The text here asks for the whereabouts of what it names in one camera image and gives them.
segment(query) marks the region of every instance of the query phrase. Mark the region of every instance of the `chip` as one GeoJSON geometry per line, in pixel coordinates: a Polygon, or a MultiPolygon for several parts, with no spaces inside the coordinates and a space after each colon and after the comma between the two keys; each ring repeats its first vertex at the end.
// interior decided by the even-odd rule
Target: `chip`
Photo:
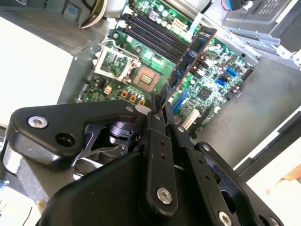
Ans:
{"type": "Polygon", "coordinates": [[[159,14],[156,13],[155,11],[152,11],[149,15],[149,19],[151,19],[152,21],[156,21],[158,17],[159,17],[159,14]]]}
{"type": "Polygon", "coordinates": [[[202,100],[207,100],[208,97],[211,95],[211,93],[212,93],[212,90],[210,90],[204,86],[198,93],[198,97],[201,98],[202,100]]]}
{"type": "Polygon", "coordinates": [[[158,73],[146,66],[142,66],[133,79],[133,84],[145,91],[152,92],[160,78],[161,76],[158,73]]]}

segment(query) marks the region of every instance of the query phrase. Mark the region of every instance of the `pci slot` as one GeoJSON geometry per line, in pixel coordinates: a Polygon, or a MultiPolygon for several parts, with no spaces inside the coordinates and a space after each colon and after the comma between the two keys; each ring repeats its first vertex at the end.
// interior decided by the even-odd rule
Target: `pci slot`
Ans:
{"type": "Polygon", "coordinates": [[[192,125],[189,129],[188,129],[188,134],[189,136],[192,136],[197,129],[202,125],[202,123],[205,121],[205,119],[209,116],[211,110],[213,109],[213,105],[208,107],[201,115],[201,117],[197,118],[195,121],[195,124],[192,125]]]}
{"type": "Polygon", "coordinates": [[[181,107],[183,101],[185,100],[186,96],[188,94],[188,90],[186,90],[182,95],[176,100],[175,104],[172,107],[173,113],[177,112],[179,108],[181,107]]]}
{"type": "Polygon", "coordinates": [[[200,116],[197,109],[193,109],[187,119],[182,123],[182,127],[186,130],[193,124],[193,122],[200,116]]]}

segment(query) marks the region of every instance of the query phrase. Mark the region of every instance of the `blue connector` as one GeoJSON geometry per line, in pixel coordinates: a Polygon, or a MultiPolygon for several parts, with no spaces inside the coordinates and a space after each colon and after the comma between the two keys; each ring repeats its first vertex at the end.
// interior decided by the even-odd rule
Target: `blue connector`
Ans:
{"type": "Polygon", "coordinates": [[[223,80],[221,80],[221,79],[217,79],[215,82],[216,82],[217,84],[220,84],[220,85],[223,86],[223,87],[226,86],[226,83],[225,83],[223,80]]]}
{"type": "Polygon", "coordinates": [[[232,77],[236,77],[237,76],[237,72],[234,69],[230,68],[230,67],[227,67],[226,73],[228,73],[232,77]]]}
{"type": "Polygon", "coordinates": [[[182,95],[177,99],[176,103],[173,105],[173,113],[175,113],[181,107],[187,94],[188,94],[188,90],[186,90],[184,93],[182,93],[182,95]]]}

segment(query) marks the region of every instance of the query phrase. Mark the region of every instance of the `screw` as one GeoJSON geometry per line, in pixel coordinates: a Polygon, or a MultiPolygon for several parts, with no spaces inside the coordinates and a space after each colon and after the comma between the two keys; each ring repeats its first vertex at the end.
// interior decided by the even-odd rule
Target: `screw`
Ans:
{"type": "Polygon", "coordinates": [[[39,211],[42,211],[46,206],[46,201],[44,199],[40,199],[37,201],[37,207],[39,211]]]}
{"type": "Polygon", "coordinates": [[[114,38],[114,39],[117,39],[117,38],[119,38],[119,34],[117,34],[117,33],[114,33],[114,34],[113,34],[113,38],[114,38]]]}
{"type": "Polygon", "coordinates": [[[225,225],[225,226],[232,226],[232,222],[231,219],[229,218],[229,216],[227,214],[225,214],[224,212],[219,212],[218,216],[221,220],[221,222],[225,225]]]}
{"type": "Polygon", "coordinates": [[[210,148],[208,147],[208,145],[203,145],[203,148],[208,152],[210,151],[210,148]]]}
{"type": "Polygon", "coordinates": [[[127,109],[129,112],[134,112],[134,110],[133,110],[130,106],[126,106],[126,109],[127,109]]]}
{"type": "Polygon", "coordinates": [[[157,197],[164,204],[166,204],[166,205],[171,204],[171,201],[172,201],[171,194],[166,188],[164,188],[164,187],[158,188],[157,197]]]}
{"type": "Polygon", "coordinates": [[[157,115],[157,114],[154,114],[154,117],[155,117],[156,119],[158,119],[158,120],[161,120],[160,116],[157,115]]]}
{"type": "Polygon", "coordinates": [[[178,126],[178,130],[179,130],[181,133],[185,132],[185,130],[184,130],[184,128],[183,128],[182,126],[178,126]]]}
{"type": "Polygon", "coordinates": [[[275,220],[275,218],[270,217],[270,219],[275,226],[280,226],[280,224],[275,220]]]}
{"type": "Polygon", "coordinates": [[[30,117],[27,122],[31,127],[34,127],[37,129],[43,129],[48,125],[47,120],[45,118],[39,117],[39,116],[30,117]]]}

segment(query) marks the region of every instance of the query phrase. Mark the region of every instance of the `yellow wire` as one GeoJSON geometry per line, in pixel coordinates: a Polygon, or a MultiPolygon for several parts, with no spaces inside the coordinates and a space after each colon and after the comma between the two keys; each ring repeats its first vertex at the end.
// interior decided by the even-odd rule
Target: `yellow wire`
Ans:
{"type": "Polygon", "coordinates": [[[98,6],[99,6],[99,3],[100,3],[100,0],[96,0],[96,1],[97,1],[97,2],[96,2],[96,4],[95,4],[95,7],[94,7],[94,9],[93,9],[93,11],[92,11],[91,15],[94,15],[94,14],[96,13],[97,9],[98,9],[98,6]]]}

